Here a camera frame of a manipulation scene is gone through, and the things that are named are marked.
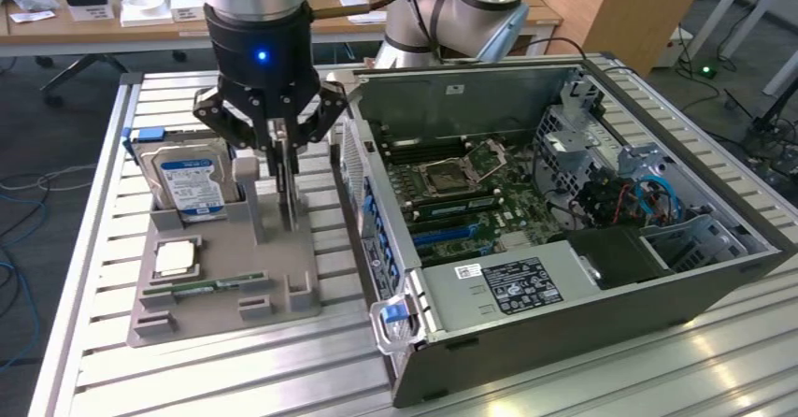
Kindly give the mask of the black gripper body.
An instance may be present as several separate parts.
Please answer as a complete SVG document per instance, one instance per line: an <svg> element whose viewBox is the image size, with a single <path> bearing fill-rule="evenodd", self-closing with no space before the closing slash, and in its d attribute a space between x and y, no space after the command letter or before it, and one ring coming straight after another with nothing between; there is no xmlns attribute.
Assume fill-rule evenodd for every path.
<svg viewBox="0 0 798 417"><path fill-rule="evenodd" d="M223 100L249 116L286 119L319 91L309 4L267 22L235 20L213 7L206 21L219 65Z"/></svg>

